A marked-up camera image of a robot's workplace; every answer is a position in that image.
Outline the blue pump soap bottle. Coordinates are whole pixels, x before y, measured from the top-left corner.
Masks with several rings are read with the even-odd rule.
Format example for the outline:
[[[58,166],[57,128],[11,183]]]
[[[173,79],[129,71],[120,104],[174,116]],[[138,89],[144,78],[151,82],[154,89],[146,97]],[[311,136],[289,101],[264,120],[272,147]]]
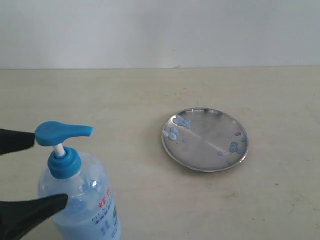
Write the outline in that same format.
[[[93,127],[47,121],[35,130],[42,147],[52,147],[38,181],[40,198],[67,194],[66,207],[52,217],[65,240],[118,240],[121,222],[106,169],[92,154],[64,146],[69,138],[89,137]]]

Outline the round stainless steel plate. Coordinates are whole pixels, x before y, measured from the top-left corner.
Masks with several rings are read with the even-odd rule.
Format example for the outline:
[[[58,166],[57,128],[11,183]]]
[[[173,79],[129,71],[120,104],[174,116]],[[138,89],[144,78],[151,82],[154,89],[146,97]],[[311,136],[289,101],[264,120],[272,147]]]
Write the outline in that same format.
[[[207,107],[183,109],[161,130],[167,154],[199,172],[220,172],[243,162],[249,150],[245,128],[232,116]]]

